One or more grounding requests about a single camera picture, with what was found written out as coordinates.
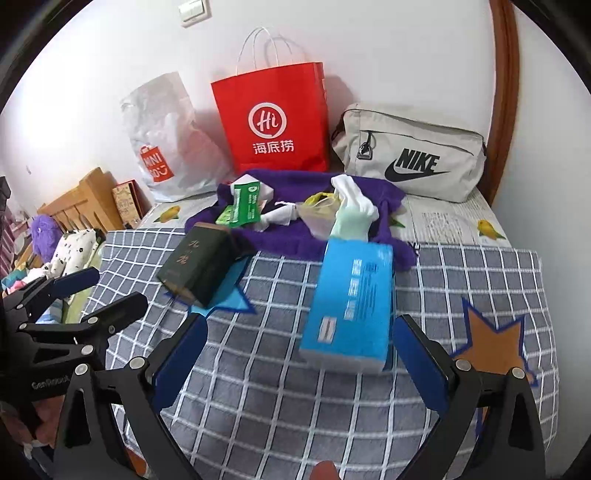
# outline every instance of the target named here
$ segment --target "zipper pull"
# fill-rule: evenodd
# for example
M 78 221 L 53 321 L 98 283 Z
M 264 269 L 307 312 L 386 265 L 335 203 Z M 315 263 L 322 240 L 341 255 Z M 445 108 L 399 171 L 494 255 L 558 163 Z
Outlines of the zipper pull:
M 374 157 L 374 149 L 371 148 L 373 132 L 368 130 L 367 134 L 367 140 L 359 146 L 359 151 L 357 152 L 357 158 L 360 160 L 371 160 Z

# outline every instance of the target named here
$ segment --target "screw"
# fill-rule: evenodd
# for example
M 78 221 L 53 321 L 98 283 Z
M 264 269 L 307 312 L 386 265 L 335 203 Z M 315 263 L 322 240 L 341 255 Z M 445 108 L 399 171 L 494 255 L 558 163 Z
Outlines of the screw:
M 519 367 L 515 367 L 513 370 L 511 370 L 511 373 L 515 378 L 525 378 L 525 372 Z
M 146 360 L 141 356 L 135 356 L 129 361 L 129 367 L 132 370 L 142 368 L 146 363 Z
M 84 375 L 86 372 L 88 372 L 88 365 L 86 364 L 80 364 L 74 370 L 76 375 Z
M 458 370 L 468 372 L 472 368 L 472 364 L 468 360 L 458 360 L 456 362 L 456 367 Z

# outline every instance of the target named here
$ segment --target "red paper bag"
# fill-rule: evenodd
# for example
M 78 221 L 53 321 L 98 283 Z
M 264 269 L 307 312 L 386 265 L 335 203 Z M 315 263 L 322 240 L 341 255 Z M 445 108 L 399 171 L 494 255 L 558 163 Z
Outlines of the red paper bag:
M 249 168 L 328 169 L 321 63 L 243 73 L 212 83 L 212 89 L 237 173 Z

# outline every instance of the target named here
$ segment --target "white wall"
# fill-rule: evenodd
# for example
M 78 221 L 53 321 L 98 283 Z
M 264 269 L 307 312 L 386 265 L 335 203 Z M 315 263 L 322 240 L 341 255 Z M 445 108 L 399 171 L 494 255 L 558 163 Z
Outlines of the white wall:
M 333 125 L 364 99 L 441 109 L 488 131 L 486 0 L 210 0 L 211 19 L 188 29 L 180 3 L 94 0 L 28 69 L 0 116 L 0 162 L 30 213 L 96 166 L 119 181 L 137 176 L 119 101 L 165 72 L 180 72 L 203 128 L 227 148 L 209 84 L 233 73 L 259 25 L 290 39 L 296 60 L 324 62 Z
M 549 470 L 570 465 L 591 433 L 591 96 L 544 33 L 518 12 L 518 120 L 494 211 L 513 246 L 537 250 L 560 368 Z
M 119 181 L 137 176 L 119 101 L 165 72 L 180 72 L 202 128 L 227 148 L 209 83 L 233 72 L 243 38 L 258 25 L 290 39 L 296 60 L 324 62 L 332 125 L 363 99 L 438 109 L 488 131 L 486 0 L 210 1 L 212 18 L 185 30 L 182 0 L 94 0 L 38 56 L 0 115 L 0 164 L 30 213 L 96 166 Z M 591 430 L 591 98 L 552 42 L 518 20 L 519 118 L 495 211 L 514 245 L 536 249 L 545 265 L 561 368 L 559 433 L 549 452 L 556 471 Z M 288 58 L 285 48 L 281 54 Z

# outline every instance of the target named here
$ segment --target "orange star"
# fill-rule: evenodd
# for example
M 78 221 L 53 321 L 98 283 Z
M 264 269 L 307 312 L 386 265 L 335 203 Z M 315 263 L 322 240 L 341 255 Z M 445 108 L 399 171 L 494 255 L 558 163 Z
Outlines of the orange star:
M 452 353 L 453 359 L 468 360 L 477 370 L 505 375 L 513 367 L 521 368 L 530 382 L 537 385 L 523 357 L 525 315 L 497 329 L 470 303 L 462 299 L 468 344 Z

